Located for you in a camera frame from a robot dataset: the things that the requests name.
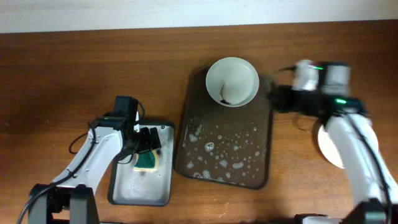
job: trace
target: wooden surface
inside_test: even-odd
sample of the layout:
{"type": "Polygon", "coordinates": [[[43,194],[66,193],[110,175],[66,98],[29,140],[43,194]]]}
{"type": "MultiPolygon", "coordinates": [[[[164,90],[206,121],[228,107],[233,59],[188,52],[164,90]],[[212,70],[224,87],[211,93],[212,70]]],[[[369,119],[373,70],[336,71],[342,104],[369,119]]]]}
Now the wooden surface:
{"type": "MultiPolygon", "coordinates": [[[[275,24],[188,29],[104,30],[0,35],[0,217],[14,223],[36,183],[71,161],[69,143],[116,95],[145,104],[148,116],[180,124],[188,76],[206,63],[242,57],[259,73],[310,58],[353,67],[351,90],[371,113],[380,151],[398,178],[398,21],[275,24]]],[[[282,82],[291,82],[289,74],[282,82]]],[[[110,205],[110,167],[96,203],[99,217],[126,223],[237,223],[352,209],[343,170],[316,150],[294,114],[277,114],[271,178],[253,191],[174,173],[163,208],[110,205]]],[[[299,121],[311,128],[311,119],[299,121]]]]}

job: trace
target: sponge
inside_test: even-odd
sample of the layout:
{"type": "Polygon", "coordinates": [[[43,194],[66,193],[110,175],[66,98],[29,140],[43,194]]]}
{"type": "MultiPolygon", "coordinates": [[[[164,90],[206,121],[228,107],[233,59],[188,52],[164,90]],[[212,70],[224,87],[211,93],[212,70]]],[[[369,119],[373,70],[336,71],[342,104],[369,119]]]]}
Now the sponge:
{"type": "Polygon", "coordinates": [[[137,155],[137,163],[134,165],[134,170],[140,171],[154,171],[157,170],[159,157],[156,150],[145,152],[137,155]]]}

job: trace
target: white spot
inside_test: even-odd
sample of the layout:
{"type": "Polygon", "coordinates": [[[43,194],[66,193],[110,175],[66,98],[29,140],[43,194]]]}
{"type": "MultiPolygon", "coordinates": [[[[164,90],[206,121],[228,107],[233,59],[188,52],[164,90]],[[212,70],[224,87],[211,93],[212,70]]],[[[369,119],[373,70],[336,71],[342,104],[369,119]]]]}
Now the white spot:
{"type": "Polygon", "coordinates": [[[220,161],[220,165],[225,168],[228,165],[228,163],[225,160],[222,160],[220,161]]]}
{"type": "Polygon", "coordinates": [[[189,163],[188,163],[188,165],[187,165],[187,168],[188,168],[188,169],[192,169],[192,167],[193,167],[193,163],[192,163],[192,161],[189,161],[189,163]]]}
{"type": "Polygon", "coordinates": [[[204,170],[204,171],[202,172],[202,174],[203,174],[203,177],[204,177],[205,179],[211,179],[210,172],[209,172],[208,170],[204,170]]]}
{"type": "Polygon", "coordinates": [[[199,124],[199,127],[197,128],[197,131],[195,132],[195,135],[198,136],[200,134],[201,130],[201,124],[199,124]]]}
{"type": "Polygon", "coordinates": [[[209,143],[205,144],[205,150],[206,150],[206,152],[210,152],[210,151],[212,151],[213,149],[214,149],[214,143],[209,142],[209,143]]]}
{"type": "Polygon", "coordinates": [[[203,178],[203,176],[202,176],[201,174],[197,173],[197,172],[195,172],[195,173],[193,174],[193,177],[196,177],[196,178],[203,178]]]}
{"type": "Polygon", "coordinates": [[[198,138],[196,136],[194,136],[193,134],[189,134],[189,141],[195,142],[197,140],[198,140],[198,138]]]}
{"type": "Polygon", "coordinates": [[[240,169],[243,167],[243,162],[232,164],[232,167],[234,167],[235,169],[240,169]]]}

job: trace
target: green light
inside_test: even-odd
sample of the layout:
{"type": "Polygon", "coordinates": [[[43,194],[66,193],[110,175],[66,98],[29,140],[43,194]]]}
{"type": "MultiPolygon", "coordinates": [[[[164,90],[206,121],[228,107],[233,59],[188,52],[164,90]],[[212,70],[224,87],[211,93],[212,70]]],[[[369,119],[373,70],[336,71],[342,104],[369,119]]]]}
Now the green light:
{"type": "Polygon", "coordinates": [[[343,99],[336,99],[336,103],[339,103],[339,104],[346,104],[347,101],[346,101],[346,100],[343,100],[343,99]]]}

